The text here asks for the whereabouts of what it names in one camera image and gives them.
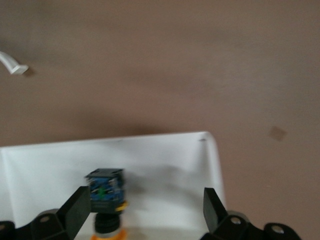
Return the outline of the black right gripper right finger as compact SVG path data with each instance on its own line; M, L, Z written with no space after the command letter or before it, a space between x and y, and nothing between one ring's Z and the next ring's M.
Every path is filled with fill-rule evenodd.
M203 215L208 232L204 240L300 240L288 225L270 222L263 229L254 226L244 214L225 209L214 188L204 188Z

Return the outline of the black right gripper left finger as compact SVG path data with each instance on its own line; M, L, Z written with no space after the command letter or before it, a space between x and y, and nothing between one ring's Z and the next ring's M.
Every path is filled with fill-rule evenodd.
M56 211L35 217L17 228L12 221L0 222L2 240L73 240L91 212L90 190L79 187Z

